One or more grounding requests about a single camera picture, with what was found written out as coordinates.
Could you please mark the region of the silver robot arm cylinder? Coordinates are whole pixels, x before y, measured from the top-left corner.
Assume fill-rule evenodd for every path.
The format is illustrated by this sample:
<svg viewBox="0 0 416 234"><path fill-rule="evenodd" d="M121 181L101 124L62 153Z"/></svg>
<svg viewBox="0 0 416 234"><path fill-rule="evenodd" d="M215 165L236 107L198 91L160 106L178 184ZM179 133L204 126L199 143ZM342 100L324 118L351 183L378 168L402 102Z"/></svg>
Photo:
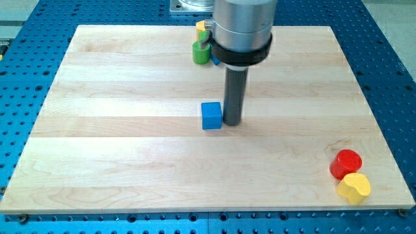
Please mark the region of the silver robot arm cylinder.
<svg viewBox="0 0 416 234"><path fill-rule="evenodd" d="M214 0L213 39L221 47L247 53L266 46L277 0Z"/></svg>

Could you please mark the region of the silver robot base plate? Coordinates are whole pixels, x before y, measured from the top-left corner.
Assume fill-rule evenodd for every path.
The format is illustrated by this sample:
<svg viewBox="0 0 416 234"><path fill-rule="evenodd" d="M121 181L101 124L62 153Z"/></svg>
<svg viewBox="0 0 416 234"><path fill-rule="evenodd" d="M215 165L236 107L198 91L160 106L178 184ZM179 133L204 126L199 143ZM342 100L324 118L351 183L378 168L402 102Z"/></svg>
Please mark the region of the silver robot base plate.
<svg viewBox="0 0 416 234"><path fill-rule="evenodd" d="M213 10L213 0L170 0L170 12L190 13L190 12L211 12Z"/></svg>

